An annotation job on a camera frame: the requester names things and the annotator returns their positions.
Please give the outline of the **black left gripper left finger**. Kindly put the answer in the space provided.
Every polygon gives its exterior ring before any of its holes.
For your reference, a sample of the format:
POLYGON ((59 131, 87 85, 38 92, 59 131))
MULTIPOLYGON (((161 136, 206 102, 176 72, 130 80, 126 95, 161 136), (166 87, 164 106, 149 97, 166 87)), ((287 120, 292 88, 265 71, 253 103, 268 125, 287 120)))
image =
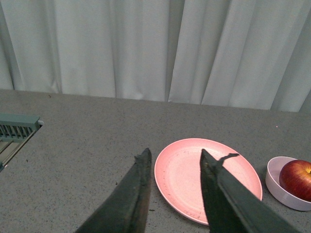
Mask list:
POLYGON ((149 211, 152 154, 146 148, 78 233, 143 233, 149 211))

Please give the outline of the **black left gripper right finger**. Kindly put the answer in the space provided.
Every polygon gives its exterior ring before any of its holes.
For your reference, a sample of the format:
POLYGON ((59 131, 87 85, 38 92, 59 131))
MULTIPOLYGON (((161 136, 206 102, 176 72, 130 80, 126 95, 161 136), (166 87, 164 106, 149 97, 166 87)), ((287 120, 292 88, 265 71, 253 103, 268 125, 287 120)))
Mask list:
POLYGON ((237 156, 236 153, 230 153, 216 160, 206 150, 201 152, 201 191, 210 232, 298 232, 224 168, 225 160, 237 156))

